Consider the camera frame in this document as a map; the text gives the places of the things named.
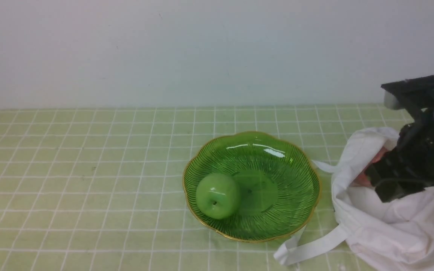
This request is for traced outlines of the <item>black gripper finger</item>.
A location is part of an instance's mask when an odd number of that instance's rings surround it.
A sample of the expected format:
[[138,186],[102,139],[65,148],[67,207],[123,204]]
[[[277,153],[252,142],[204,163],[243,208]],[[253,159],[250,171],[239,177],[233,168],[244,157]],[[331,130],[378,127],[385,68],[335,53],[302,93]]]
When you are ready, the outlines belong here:
[[382,153],[377,161],[365,168],[365,176],[370,181],[408,181],[410,162],[404,153],[393,149]]

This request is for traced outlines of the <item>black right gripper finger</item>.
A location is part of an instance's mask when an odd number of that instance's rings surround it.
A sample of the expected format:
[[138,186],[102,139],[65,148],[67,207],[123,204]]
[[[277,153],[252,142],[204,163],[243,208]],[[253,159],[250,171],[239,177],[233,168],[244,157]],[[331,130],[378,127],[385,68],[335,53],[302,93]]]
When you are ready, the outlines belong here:
[[381,202],[392,202],[405,196],[423,192],[429,180],[405,172],[401,175],[375,174],[375,192]]

